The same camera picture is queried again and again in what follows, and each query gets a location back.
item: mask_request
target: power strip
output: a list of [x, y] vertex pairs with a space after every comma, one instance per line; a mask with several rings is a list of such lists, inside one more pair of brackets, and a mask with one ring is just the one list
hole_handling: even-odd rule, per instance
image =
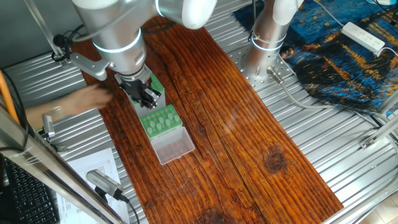
[[342, 28], [341, 33], [375, 54], [384, 47], [384, 44], [386, 44], [352, 22], [348, 22]]

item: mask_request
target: pipette tip box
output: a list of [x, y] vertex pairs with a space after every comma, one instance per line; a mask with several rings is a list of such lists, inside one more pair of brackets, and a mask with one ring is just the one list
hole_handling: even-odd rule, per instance
[[159, 108], [141, 117], [140, 121], [160, 164], [179, 159], [195, 149], [173, 105]]

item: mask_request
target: starry night fabric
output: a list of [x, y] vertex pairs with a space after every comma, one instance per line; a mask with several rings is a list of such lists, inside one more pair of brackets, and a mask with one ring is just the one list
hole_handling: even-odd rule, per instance
[[[383, 11], [365, 0], [320, 1], [342, 24], [352, 22], [398, 49], [398, 28], [390, 21], [397, 8]], [[257, 12], [264, 7], [257, 2]], [[252, 6], [234, 12], [237, 20], [251, 30]], [[372, 52], [341, 32], [317, 3], [307, 0], [294, 16], [281, 56], [292, 66], [308, 94], [325, 104], [373, 114], [398, 89], [398, 58], [389, 50], [376, 58]], [[393, 107], [387, 115], [395, 111]]]

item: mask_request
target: paper document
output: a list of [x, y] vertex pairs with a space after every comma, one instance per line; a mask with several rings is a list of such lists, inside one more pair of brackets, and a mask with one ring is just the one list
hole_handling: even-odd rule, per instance
[[[96, 152], [89, 156], [85, 156], [81, 159], [68, 162], [68, 164], [82, 177], [91, 188], [95, 188], [95, 185], [87, 181], [86, 174], [88, 171], [98, 169], [108, 175], [110, 178], [120, 183], [118, 170], [116, 163], [114, 162], [112, 149], [105, 149], [100, 152]], [[126, 222], [129, 221], [129, 214], [127, 212], [127, 204], [122, 201], [118, 201], [109, 195], [106, 195], [109, 205], [115, 210], [115, 212]], [[57, 194], [58, 210], [60, 214], [61, 224], [97, 224], [98, 222], [81, 211], [74, 204], [64, 199], [61, 195]]]

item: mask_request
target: wooden table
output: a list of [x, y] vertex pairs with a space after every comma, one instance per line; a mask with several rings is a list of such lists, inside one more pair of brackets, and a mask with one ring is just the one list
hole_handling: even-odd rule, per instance
[[[204, 28], [144, 39], [193, 152], [160, 165], [114, 72], [85, 79], [114, 94], [101, 114], [150, 223], [321, 223], [343, 208]], [[100, 59], [89, 42], [74, 51]]]

